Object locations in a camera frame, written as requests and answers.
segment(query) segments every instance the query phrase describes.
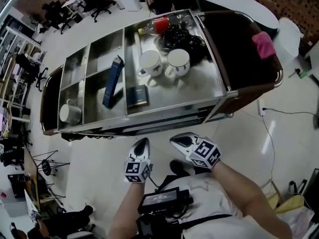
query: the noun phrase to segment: white shirt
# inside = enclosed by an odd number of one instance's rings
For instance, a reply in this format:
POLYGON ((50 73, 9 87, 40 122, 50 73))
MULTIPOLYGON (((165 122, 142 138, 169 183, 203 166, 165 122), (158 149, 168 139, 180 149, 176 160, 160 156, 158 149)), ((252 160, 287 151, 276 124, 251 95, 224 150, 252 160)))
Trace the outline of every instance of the white shirt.
POLYGON ((184 230, 185 239, 275 239, 251 217, 243 217, 241 211, 229 199, 221 185, 211 173, 203 173, 177 179, 165 189, 179 187, 189 190, 194 203, 180 223, 189 222, 213 215, 229 214, 228 218, 207 221, 184 230))

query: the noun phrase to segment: white trash bin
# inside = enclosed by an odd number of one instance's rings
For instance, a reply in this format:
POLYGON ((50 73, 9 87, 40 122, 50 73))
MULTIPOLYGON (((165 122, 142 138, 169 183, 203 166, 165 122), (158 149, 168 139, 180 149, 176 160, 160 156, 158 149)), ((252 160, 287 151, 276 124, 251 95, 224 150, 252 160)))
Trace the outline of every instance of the white trash bin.
POLYGON ((299 54, 300 30, 290 19, 279 19, 278 34, 273 43, 283 68, 299 54))

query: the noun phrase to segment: pink cloth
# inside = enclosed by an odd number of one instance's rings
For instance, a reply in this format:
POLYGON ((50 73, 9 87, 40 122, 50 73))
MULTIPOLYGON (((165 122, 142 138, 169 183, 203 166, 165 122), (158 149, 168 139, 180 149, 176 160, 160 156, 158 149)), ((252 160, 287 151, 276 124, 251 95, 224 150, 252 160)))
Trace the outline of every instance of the pink cloth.
POLYGON ((266 59, 276 54, 273 42, 266 32, 255 34, 252 39, 257 46, 257 51, 261 59, 266 59))

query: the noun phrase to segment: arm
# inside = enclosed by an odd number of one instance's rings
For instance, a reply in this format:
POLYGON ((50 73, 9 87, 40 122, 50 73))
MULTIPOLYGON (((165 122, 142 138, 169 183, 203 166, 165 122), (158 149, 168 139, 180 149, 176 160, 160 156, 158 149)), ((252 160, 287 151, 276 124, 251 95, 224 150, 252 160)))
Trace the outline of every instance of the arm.
POLYGON ((44 238, 47 238, 49 237, 49 231, 48 231, 48 228, 46 227, 46 225, 43 223, 42 219, 41 218, 38 218, 36 219, 38 221, 38 224, 40 226, 40 233, 41 235, 44 237, 44 238))
POLYGON ((276 216, 258 185, 221 161, 212 168, 212 173, 244 216, 253 217, 279 239, 292 238, 290 227, 276 216))
POLYGON ((113 218, 108 234, 109 239, 131 239, 136 236, 138 232, 136 219, 140 217, 138 207, 144 196, 144 188, 144 183, 131 184, 113 218))

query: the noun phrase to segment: floor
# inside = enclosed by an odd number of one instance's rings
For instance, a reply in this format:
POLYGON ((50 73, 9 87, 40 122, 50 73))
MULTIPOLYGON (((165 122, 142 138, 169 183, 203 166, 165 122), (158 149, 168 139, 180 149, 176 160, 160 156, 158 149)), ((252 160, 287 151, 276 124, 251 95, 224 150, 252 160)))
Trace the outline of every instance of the floor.
MULTIPOLYGON (((46 33, 42 47, 47 50, 44 64, 49 72, 88 43, 150 15, 147 9, 126 12, 113 6, 111 11, 111 15, 103 14, 98 23, 87 17, 63 35, 53 31, 46 33)), ((266 107, 286 112, 317 111, 318 86, 308 77, 302 80, 297 76, 288 78, 297 67, 305 68, 307 65, 301 59, 295 59, 284 68, 282 85, 262 96, 266 107)), ((57 177, 46 178, 55 183, 53 189, 56 193, 66 196, 63 204, 68 211, 81 209, 85 199, 88 199, 97 209, 93 216, 93 222, 98 225, 96 232, 105 236, 129 186, 124 181, 124 162, 132 144, 141 137, 112 140, 86 137, 68 143, 60 135, 44 136, 39 126, 40 102, 41 93, 32 88, 27 100, 32 121, 31 153, 38 155, 58 149, 54 159, 71 163, 60 169, 57 177)), ((285 115, 267 111, 264 120, 276 150, 273 179, 284 191, 289 181, 300 183, 319 166, 319 131, 314 129, 313 116, 307 114, 285 115)), ((171 160, 183 160, 182 155, 169 144, 169 138, 187 131, 212 139, 223 153, 222 160, 258 185, 263 185, 272 177, 272 143, 262 118, 258 116, 257 104, 253 102, 236 112, 231 119, 146 135, 152 147, 152 178, 157 184, 170 174, 168 164, 171 160)), ((153 190, 153 184, 148 181, 146 192, 153 190)))

